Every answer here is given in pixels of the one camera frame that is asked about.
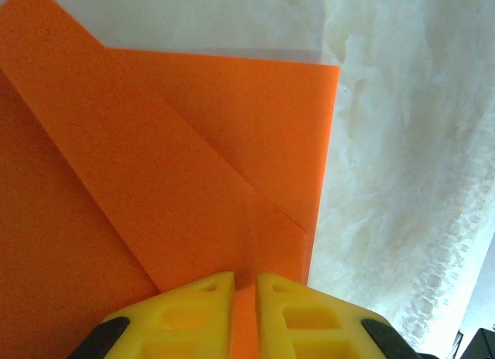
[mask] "orange plastic sheet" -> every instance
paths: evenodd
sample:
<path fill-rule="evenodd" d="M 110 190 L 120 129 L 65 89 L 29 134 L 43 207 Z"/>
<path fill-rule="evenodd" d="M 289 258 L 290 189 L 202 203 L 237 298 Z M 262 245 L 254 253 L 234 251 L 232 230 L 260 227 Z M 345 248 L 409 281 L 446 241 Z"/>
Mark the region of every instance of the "orange plastic sheet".
<path fill-rule="evenodd" d="M 306 281 L 337 68 L 106 49 L 53 0 L 0 8 L 0 66 L 0 357 L 214 272 Z"/>

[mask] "folded orange paper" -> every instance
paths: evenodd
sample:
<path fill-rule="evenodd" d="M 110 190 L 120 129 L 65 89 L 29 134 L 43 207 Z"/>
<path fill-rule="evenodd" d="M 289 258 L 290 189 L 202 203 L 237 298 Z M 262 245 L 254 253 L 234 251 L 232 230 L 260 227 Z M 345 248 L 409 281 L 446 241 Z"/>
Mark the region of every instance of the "folded orange paper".
<path fill-rule="evenodd" d="M 53 0 L 0 41 L 0 357 L 214 272 L 306 281 L 337 68 L 110 50 Z"/>

